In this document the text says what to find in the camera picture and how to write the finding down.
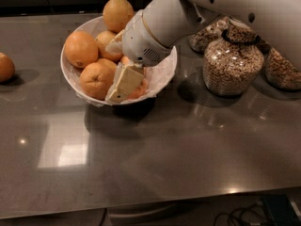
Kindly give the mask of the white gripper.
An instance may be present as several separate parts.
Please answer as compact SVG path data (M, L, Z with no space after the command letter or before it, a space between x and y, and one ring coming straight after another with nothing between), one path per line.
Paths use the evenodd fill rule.
M109 104L121 104L132 94L144 79L144 68L158 65L171 53L170 48L163 46L150 32L139 10L131 21L105 47L110 54L123 52L125 56L136 63L134 65L117 66L113 85L105 100Z

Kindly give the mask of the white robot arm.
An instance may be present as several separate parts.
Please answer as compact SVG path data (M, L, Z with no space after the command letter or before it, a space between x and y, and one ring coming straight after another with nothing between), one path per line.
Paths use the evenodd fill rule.
M158 65L181 37L223 16L246 24L293 65L300 65L301 0L152 0L106 46L107 52L122 52L135 64L118 67L105 100L125 101L142 81L144 66Z

